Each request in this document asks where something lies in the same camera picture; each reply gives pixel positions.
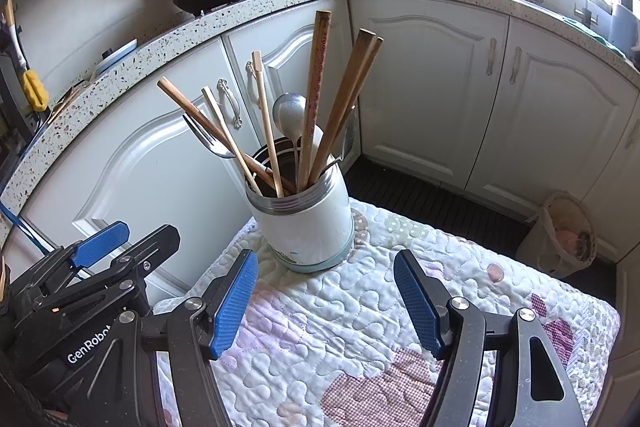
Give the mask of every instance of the white cabinet door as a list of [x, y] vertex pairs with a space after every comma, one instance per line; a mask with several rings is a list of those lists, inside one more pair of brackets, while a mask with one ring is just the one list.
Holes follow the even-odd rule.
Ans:
[[362, 151], [464, 188], [500, 78], [508, 17], [436, 0], [351, 0], [385, 39], [360, 95]]
[[639, 134], [640, 102], [609, 163], [582, 200], [598, 234], [598, 253], [612, 261], [640, 243]]
[[638, 90], [593, 55], [511, 19], [489, 126], [466, 189], [532, 216], [556, 190], [585, 197]]
[[613, 358], [640, 351], [640, 247], [616, 265], [616, 309], [622, 318]]
[[[262, 143], [265, 142], [262, 117], [258, 106], [257, 86], [255, 79], [247, 70], [247, 64], [251, 61], [251, 53], [255, 50], [262, 52], [265, 69], [264, 79], [270, 109], [277, 97], [286, 92], [296, 92], [306, 96], [306, 81], [316, 10], [330, 10], [332, 12], [318, 111], [318, 125], [324, 129], [334, 103], [338, 84], [340, 84], [351, 53], [351, 27], [347, 0], [319, 0], [296, 6], [235, 29], [223, 38], [242, 90], [242, 96]], [[342, 163], [343, 170], [348, 168], [360, 155], [357, 114], [355, 121], [354, 144], [346, 161]], [[275, 137], [282, 136], [275, 126], [273, 130]], [[337, 140], [334, 153], [340, 151], [339, 143], [340, 140]]]
[[616, 427], [640, 391], [640, 351], [610, 360], [590, 427]]
[[[162, 290], [151, 300], [190, 288], [251, 216], [235, 163], [212, 155], [191, 134], [182, 110], [156, 86], [161, 76], [199, 107], [204, 107], [200, 88], [209, 85], [240, 148], [254, 153], [260, 147], [216, 39], [117, 99], [49, 169], [23, 211], [57, 245], [118, 220], [129, 225], [130, 243], [165, 223], [174, 225], [180, 250], [150, 276]], [[216, 87], [219, 78], [227, 80], [241, 105], [240, 130], [233, 129], [230, 104]]]
[[640, 248], [618, 263], [616, 272], [616, 308], [622, 324], [591, 427], [617, 425], [640, 391]]

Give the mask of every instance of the black floor mat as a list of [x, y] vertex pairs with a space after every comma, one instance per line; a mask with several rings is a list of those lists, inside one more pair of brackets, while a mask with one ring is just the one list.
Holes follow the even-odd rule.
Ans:
[[[465, 237], [514, 258], [529, 225], [464, 196], [361, 156], [344, 178], [349, 195], [419, 223]], [[578, 290], [616, 304], [616, 266], [596, 259], [590, 267], [564, 279]]]

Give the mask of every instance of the wicker basket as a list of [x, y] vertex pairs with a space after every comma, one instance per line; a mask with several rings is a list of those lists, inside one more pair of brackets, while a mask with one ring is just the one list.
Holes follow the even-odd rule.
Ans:
[[[557, 192], [545, 201], [536, 218], [535, 225], [518, 247], [516, 260], [557, 279], [587, 268], [593, 262], [597, 237], [580, 201], [564, 192]], [[584, 234], [580, 259], [564, 251], [557, 240], [557, 230]]]

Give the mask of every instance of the metal spoon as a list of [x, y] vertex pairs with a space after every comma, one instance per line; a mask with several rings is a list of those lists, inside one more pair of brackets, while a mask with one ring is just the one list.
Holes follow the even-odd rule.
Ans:
[[301, 94], [287, 92], [273, 104], [273, 122], [278, 130], [293, 142], [293, 158], [298, 175], [298, 140], [305, 124], [306, 98]]
[[227, 149], [222, 142], [213, 138], [208, 132], [206, 132], [198, 122], [193, 120], [188, 114], [182, 115], [184, 121], [187, 123], [193, 134], [200, 140], [200, 143], [209, 149], [213, 154], [224, 158], [226, 160], [235, 157], [235, 155]]

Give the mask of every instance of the blue cable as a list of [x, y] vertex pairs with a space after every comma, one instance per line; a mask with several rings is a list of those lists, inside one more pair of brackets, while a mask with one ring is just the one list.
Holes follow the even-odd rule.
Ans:
[[22, 233], [24, 235], [27, 236], [27, 238], [36, 246], [38, 247], [38, 249], [44, 254], [44, 255], [49, 255], [50, 251], [47, 250], [45, 247], [43, 247], [42, 243], [40, 241], [38, 241], [36, 239], [36, 237], [33, 235], [33, 233], [31, 233], [30, 230], [27, 229], [27, 227], [25, 227], [24, 223], [22, 222], [22, 220], [16, 216], [12, 211], [10, 211], [6, 206], [4, 206], [4, 203], [2, 203], [2, 201], [0, 201], [0, 210], [2, 210], [2, 213], [5, 215], [5, 217], [12, 222], [13, 225], [15, 225], [18, 229], [20, 229], [22, 231]]

